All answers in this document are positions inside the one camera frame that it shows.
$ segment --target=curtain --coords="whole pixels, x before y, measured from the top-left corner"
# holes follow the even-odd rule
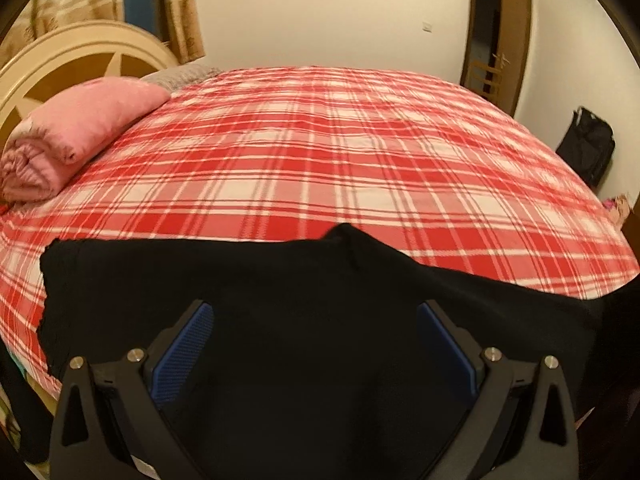
[[[0,68],[36,39],[32,16],[33,0],[24,7],[18,19],[15,20],[4,40],[0,43]]]
[[[196,0],[165,0],[171,50],[180,63],[204,56]]]
[[[51,30],[97,19],[123,20],[122,0],[31,0],[0,45],[0,67]]]

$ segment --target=metal screw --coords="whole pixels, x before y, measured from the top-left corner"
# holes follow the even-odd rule
[[[551,368],[552,370],[555,370],[556,368],[558,368],[558,365],[559,365],[558,358],[553,355],[546,356],[545,365],[547,368]]]
[[[484,349],[484,357],[495,363],[502,359],[502,352],[493,346],[489,346],[489,348]]]
[[[142,348],[134,348],[127,352],[127,359],[131,363],[139,363],[145,356],[145,351]]]
[[[71,359],[71,361],[69,361],[69,366],[71,367],[72,370],[79,370],[80,368],[82,368],[83,364],[84,364],[84,359],[81,358],[80,356],[74,357],[73,359]]]

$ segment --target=red plaid bedsheet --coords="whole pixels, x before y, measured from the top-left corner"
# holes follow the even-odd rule
[[[459,86],[413,73],[235,70],[147,116],[58,197],[0,216],[0,335],[36,338],[54,238],[278,241],[351,222],[418,262],[592,298],[639,271],[580,179]]]

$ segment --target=black bag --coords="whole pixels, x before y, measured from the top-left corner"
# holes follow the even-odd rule
[[[615,147],[611,126],[586,108],[579,107],[556,153],[587,186],[595,188]]]

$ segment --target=folded pink blanket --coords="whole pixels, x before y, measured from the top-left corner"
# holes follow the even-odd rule
[[[170,97],[133,77],[101,77],[68,88],[12,131],[0,158],[2,196],[31,202],[56,196],[95,155]]]

